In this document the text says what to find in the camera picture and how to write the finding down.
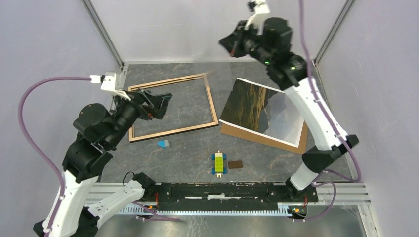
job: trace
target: framed picture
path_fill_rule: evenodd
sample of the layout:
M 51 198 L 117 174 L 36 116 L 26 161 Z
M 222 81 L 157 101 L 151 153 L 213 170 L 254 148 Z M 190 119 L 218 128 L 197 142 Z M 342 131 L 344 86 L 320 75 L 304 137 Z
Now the framed picture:
M 307 125 L 281 90 L 237 78 L 219 121 L 221 133 L 305 152 Z
M 173 97 L 162 120 L 138 119 L 129 129 L 130 142 L 173 135 L 218 125 L 206 74 L 196 74 L 128 87 L 128 91 L 150 89 L 153 94 L 172 93 Z

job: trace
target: empty picture frame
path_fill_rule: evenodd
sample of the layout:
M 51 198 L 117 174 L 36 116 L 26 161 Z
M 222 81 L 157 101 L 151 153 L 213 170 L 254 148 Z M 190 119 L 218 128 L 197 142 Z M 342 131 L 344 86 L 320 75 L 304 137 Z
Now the empty picture frame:
M 177 133 L 188 132 L 188 131 L 198 130 L 198 129 L 202 129 L 202 128 L 217 126 L 218 125 L 217 113 L 215 112 L 215 106 L 214 106 L 214 102 L 212 100 L 211 90 L 210 90 L 210 87 L 208 85 L 207 75 L 205 73 L 204 74 L 195 74 L 195 75 L 190 75 L 190 76 L 185 76 L 185 77 L 180 77 L 180 78 L 161 80 L 161 81 L 156 81 L 156 82 L 150 82 L 150 83 L 145 83 L 145 84 L 140 84 L 140 85 L 133 85 L 133 86 L 128 87 L 128 91 L 136 91 L 140 88 L 141 89 L 148 89 L 148 88 L 152 88 L 152 87 L 158 87 L 158 86 L 163 86 L 163 85 L 181 83 L 181 82 L 197 80 L 197 79 L 203 79 L 204 80 L 204 83 L 205 83 L 204 86 L 205 86 L 205 90 L 207 92 L 209 109 L 211 111 L 211 116 L 212 116 L 212 122 L 199 124 L 199 125 L 194 125 L 194 126 L 190 126 L 190 127 L 174 129 L 174 130 L 170 130 L 170 131 L 163 131 L 163 132 L 157 132 L 157 133 L 153 133 L 153 134 L 142 135 L 142 136 L 138 136 L 138 137 L 135 136 L 134 125 L 132 125 L 132 127 L 128 131 L 129 141 L 130 142 L 137 142 L 137 141 L 147 140 L 147 139 L 151 139 L 151 138 L 163 137 L 163 136 L 173 135 L 173 134 L 177 134 Z

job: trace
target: blue block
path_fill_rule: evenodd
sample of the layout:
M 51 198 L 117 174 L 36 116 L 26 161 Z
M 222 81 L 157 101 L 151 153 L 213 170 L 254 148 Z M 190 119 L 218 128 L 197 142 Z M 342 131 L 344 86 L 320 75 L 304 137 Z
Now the blue block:
M 170 147 L 169 140 L 160 141 L 160 142 L 157 143 L 157 145 L 159 145 L 159 147 L 161 147 L 163 149 L 166 149 L 166 148 Z

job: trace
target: brown square piece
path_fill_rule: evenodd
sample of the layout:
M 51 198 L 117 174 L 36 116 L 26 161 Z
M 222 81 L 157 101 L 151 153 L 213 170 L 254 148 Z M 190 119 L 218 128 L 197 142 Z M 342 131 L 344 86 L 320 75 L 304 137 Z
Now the brown square piece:
M 240 168 L 243 168 L 243 163 L 242 163 L 241 160 L 229 161 L 228 162 L 228 168 L 229 169 L 240 169 Z

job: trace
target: gray marble floor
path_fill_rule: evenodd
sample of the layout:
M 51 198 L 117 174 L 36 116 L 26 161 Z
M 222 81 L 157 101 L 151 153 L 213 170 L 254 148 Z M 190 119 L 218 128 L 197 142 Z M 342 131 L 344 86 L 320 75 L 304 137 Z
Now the gray marble floor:
M 264 66 L 260 63 L 235 62 L 130 65 L 125 89 L 130 85 L 208 71 L 211 71 L 208 81 L 218 117 L 237 77 L 278 88 L 268 78 Z M 151 128 L 152 125 L 158 126 L 159 129 L 172 130 L 186 123 L 199 124 L 210 119 L 206 116 L 209 113 L 208 107 L 204 106 L 206 96 L 203 81 L 197 80 L 182 86 L 172 85 L 165 89 L 150 88 L 150 90 L 153 93 L 173 94 L 173 101 L 169 105 L 168 118 L 166 118 L 172 122 L 162 121 L 157 125 L 159 120 L 139 121 L 135 124 L 136 133 L 147 133 L 154 129 Z M 285 181 L 302 163 L 301 155 L 220 134 L 219 131 L 220 126 L 216 126 L 135 143 L 130 143 L 126 135 L 117 146 L 117 150 L 113 152 L 114 158 L 106 165 L 101 181 L 121 182 L 129 171 L 144 172 L 156 182 Z M 166 139 L 169 140 L 171 147 L 163 150 L 157 142 Z M 314 140 L 309 134 L 307 149 L 312 146 Z M 242 160 L 244 167 L 231 169 L 228 174 L 217 178 L 211 174 L 213 161 L 210 158 L 217 150 L 225 152 L 228 160 Z M 349 175 L 349 168 L 344 158 L 335 162 L 331 169 Z M 326 174 L 321 180 L 341 179 Z

